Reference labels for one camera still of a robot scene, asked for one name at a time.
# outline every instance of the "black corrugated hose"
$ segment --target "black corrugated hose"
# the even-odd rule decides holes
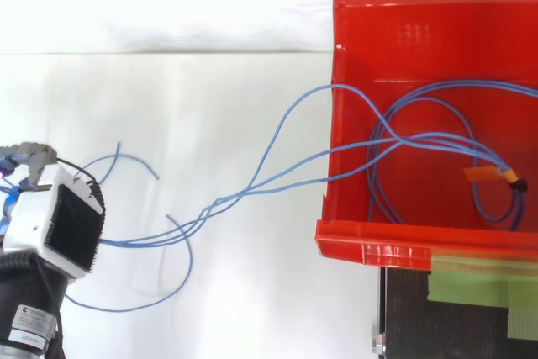
[[[45,285],[47,294],[52,301],[52,307],[55,311],[58,331],[49,344],[49,349],[45,353],[45,359],[65,359],[66,355],[63,350],[63,327],[61,324],[60,306],[55,299],[52,286],[45,272],[45,261],[33,251],[12,252],[5,256],[0,256],[0,272],[11,271],[35,271],[40,274],[41,281]]]

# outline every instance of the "green tape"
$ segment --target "green tape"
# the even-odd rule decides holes
[[[428,283],[428,300],[508,307],[508,286],[502,278],[475,273],[432,272]]]
[[[508,337],[538,341],[538,264],[432,257],[428,300],[506,307]]]

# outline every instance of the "black cable tie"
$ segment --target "black cable tie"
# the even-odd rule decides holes
[[[529,190],[529,184],[523,178],[511,182],[509,185],[510,188],[514,189],[515,191],[519,191],[520,193],[526,193]]]

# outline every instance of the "label on motor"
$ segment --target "label on motor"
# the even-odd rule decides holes
[[[21,344],[35,346],[38,349],[45,349],[45,344],[47,342],[45,338],[21,330],[11,330],[8,339],[10,341],[20,342]]]
[[[50,341],[56,327],[56,318],[43,310],[20,304],[11,326],[42,336]]]

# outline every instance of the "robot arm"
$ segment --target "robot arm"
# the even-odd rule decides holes
[[[63,357],[59,307],[68,283],[89,273],[97,254],[101,190],[59,161],[48,145],[0,148],[2,177],[29,167],[9,190],[0,222],[0,359]]]

